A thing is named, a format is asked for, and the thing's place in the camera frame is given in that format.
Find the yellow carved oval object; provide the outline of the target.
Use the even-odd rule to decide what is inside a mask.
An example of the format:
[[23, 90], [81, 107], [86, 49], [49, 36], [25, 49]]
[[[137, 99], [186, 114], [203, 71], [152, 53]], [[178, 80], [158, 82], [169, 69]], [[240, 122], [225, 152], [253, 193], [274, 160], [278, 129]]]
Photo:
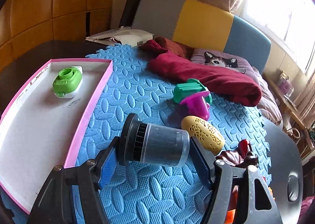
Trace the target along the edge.
[[196, 137], [203, 148], [211, 151], [214, 156], [217, 156], [225, 145], [222, 134], [209, 122], [197, 116], [190, 115], [183, 118], [181, 128], [191, 137]]

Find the black grey cylindrical jar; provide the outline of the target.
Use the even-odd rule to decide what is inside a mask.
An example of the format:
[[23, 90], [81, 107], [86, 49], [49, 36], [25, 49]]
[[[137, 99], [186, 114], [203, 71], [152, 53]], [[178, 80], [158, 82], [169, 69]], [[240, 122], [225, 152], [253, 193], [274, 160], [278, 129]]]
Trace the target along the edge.
[[118, 147], [119, 165], [140, 162], [177, 168], [183, 166], [190, 151], [187, 131], [143, 123], [130, 113], [125, 120]]

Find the dark brown wooden pumpkin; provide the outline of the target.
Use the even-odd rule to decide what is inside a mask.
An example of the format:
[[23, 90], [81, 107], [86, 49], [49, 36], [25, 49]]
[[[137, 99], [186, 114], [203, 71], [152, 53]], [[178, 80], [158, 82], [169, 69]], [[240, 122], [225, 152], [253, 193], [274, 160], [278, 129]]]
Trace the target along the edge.
[[258, 156], [249, 151], [242, 157], [237, 150], [222, 151], [220, 155], [216, 156], [216, 159], [223, 160], [228, 165], [237, 168], [247, 168], [249, 165], [259, 167]]

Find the orange linked cubes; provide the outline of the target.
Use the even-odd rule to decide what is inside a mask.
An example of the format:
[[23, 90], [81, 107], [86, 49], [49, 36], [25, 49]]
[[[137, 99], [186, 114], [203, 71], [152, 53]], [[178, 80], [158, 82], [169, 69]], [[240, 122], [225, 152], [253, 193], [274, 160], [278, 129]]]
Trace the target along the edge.
[[225, 224], [233, 223], [238, 197], [238, 186], [234, 186], [231, 192], [229, 208], [226, 214]]

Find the teal plastic spool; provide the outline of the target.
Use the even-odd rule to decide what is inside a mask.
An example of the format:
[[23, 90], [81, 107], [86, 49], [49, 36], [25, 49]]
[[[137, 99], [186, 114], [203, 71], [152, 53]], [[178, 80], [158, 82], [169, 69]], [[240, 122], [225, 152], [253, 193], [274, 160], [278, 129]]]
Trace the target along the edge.
[[173, 101], [180, 103], [186, 97], [201, 91], [208, 91], [198, 79], [188, 79], [185, 83], [177, 84], [173, 90]]

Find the red cylindrical tube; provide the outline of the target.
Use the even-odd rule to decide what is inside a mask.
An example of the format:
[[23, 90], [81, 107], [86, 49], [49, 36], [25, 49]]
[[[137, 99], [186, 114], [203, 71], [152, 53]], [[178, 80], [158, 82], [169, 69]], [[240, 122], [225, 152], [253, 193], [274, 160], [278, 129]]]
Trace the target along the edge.
[[250, 144], [250, 141], [247, 139], [241, 140], [238, 144], [238, 151], [239, 151], [240, 155], [242, 156], [242, 158], [245, 158], [245, 156], [248, 152], [253, 151], [251, 144]]

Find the magenta plastic cup toy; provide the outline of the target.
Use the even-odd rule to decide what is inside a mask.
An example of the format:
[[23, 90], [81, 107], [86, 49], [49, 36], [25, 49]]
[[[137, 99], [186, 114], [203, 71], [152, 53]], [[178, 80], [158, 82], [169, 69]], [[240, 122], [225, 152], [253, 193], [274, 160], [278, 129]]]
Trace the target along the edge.
[[207, 96], [210, 96], [209, 91], [200, 91], [184, 98], [179, 104], [186, 106], [190, 115], [207, 121], [210, 117], [210, 104], [205, 100]]

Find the pink-rimmed white tray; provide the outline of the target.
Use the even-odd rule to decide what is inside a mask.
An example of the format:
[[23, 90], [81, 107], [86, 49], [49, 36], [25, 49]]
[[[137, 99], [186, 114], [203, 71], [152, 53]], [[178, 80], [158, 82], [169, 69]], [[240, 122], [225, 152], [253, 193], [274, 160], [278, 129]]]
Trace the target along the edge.
[[[54, 95], [58, 73], [80, 66], [83, 83], [71, 99]], [[55, 165], [75, 165], [100, 95], [113, 71], [108, 59], [51, 59], [12, 98], [1, 117], [1, 187], [26, 213]]]

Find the pink striped duvet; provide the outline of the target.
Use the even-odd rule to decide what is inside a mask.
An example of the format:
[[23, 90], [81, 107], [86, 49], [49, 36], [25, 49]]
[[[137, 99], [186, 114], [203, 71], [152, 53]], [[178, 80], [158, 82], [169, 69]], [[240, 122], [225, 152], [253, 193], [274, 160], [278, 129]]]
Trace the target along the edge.
[[275, 98], [268, 87], [267, 81], [263, 79], [262, 75], [254, 66], [252, 66], [252, 69], [256, 75], [262, 92], [262, 97], [257, 105], [257, 108], [260, 110], [262, 115], [272, 123], [277, 126], [282, 125], [283, 117], [277, 103], [275, 102]]

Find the green white round gadget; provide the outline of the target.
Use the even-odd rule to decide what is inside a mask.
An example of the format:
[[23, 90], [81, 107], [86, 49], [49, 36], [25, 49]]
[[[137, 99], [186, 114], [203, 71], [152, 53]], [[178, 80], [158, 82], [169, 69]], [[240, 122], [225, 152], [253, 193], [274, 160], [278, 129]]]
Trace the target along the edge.
[[80, 90], [83, 83], [82, 66], [71, 66], [59, 71], [52, 84], [52, 90], [56, 97], [71, 99]]

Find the purple cat print pillow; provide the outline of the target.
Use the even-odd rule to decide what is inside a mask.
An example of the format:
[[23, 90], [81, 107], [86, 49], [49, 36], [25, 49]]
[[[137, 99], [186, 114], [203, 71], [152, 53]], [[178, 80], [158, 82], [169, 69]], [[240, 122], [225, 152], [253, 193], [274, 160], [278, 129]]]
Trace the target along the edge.
[[216, 50], [195, 49], [190, 61], [197, 64], [225, 67], [249, 75], [254, 70], [244, 58]]

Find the maroon red blanket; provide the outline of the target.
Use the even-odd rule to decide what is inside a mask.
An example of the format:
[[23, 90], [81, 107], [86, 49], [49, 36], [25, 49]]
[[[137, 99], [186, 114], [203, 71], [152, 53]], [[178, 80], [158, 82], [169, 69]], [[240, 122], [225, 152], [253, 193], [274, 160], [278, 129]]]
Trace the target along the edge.
[[262, 92], [251, 77], [224, 67], [193, 63], [193, 48], [157, 37], [139, 47], [149, 56], [147, 68], [173, 83], [184, 83], [188, 79], [198, 79], [210, 92], [221, 95], [228, 101], [244, 106], [258, 105]]

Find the purple jar on table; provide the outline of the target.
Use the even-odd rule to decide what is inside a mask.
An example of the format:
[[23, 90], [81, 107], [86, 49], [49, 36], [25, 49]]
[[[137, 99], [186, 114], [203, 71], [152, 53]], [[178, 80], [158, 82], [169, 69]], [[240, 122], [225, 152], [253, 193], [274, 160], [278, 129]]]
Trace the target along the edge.
[[289, 76], [284, 71], [281, 72], [279, 79], [277, 81], [277, 85], [280, 91], [283, 93], [283, 95], [287, 97], [290, 97], [294, 92], [294, 87], [289, 80]]

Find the white folded cloth bag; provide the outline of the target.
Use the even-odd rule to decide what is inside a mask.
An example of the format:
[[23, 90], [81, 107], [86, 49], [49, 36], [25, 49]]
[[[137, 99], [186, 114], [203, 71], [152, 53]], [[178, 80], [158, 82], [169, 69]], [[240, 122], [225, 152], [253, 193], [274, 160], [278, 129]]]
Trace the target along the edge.
[[103, 31], [87, 37], [85, 40], [98, 44], [114, 46], [115, 44], [130, 45], [132, 47], [142, 45], [153, 39], [153, 34], [140, 29], [131, 29], [130, 27], [121, 27]]

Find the dark brown chair back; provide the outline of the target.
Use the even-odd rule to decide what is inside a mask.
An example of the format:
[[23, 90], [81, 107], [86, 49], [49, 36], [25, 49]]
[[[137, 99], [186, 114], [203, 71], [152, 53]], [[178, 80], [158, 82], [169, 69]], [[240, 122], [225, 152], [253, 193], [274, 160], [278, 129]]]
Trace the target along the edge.
[[131, 27], [141, 0], [127, 0], [121, 15], [120, 27]]

